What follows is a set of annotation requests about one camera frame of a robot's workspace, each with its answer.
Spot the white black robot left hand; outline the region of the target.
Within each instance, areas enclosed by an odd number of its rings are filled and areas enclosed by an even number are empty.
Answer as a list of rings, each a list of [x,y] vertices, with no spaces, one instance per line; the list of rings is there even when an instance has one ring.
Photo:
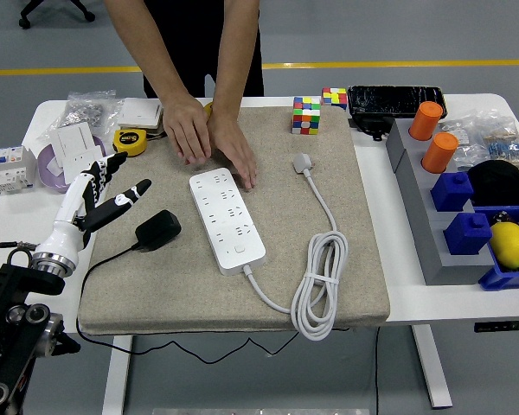
[[[52,233],[35,249],[33,268],[55,265],[65,273],[73,271],[90,234],[125,214],[144,195],[151,186],[149,179],[107,201],[99,200],[106,184],[126,159],[125,152],[102,157],[75,177],[54,219]]]

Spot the person's right hand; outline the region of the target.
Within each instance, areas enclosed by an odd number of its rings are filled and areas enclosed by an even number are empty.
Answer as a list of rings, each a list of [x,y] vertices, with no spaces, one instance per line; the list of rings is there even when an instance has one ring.
[[[175,154],[186,164],[202,164],[211,156],[208,117],[188,94],[161,98],[163,127]]]

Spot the person's left hand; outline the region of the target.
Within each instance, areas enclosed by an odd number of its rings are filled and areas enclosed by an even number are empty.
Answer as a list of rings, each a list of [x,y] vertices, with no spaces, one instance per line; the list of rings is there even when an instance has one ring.
[[[213,109],[207,122],[208,133],[210,142],[232,163],[244,188],[250,190],[256,185],[257,163],[237,118]]]

